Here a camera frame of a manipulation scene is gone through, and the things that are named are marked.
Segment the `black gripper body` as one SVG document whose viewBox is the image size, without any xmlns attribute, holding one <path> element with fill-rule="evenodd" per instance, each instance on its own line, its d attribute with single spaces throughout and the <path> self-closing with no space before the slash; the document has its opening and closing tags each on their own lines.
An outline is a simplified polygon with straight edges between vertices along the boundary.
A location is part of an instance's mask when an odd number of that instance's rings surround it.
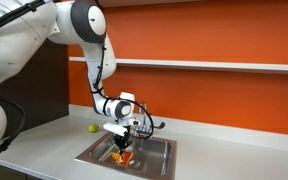
<svg viewBox="0 0 288 180">
<path fill-rule="evenodd" d="M 128 136 L 114 135 L 113 139 L 120 150 L 124 150 L 132 144 Z"/>
</svg>

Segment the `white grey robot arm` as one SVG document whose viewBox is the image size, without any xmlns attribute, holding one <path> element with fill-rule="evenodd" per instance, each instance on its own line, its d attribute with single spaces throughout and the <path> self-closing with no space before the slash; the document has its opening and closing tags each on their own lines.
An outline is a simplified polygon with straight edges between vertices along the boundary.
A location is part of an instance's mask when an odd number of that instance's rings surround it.
<svg viewBox="0 0 288 180">
<path fill-rule="evenodd" d="M 66 45 L 82 48 L 96 112 L 118 119 L 129 115 L 129 102 L 104 95 L 102 80 L 113 74 L 116 62 L 97 0 L 0 0 L 0 86 L 32 60 L 62 59 Z M 22 109 L 0 96 L 1 102 Z M 6 123 L 0 105 L 0 153 L 19 135 L 3 139 Z"/>
</svg>

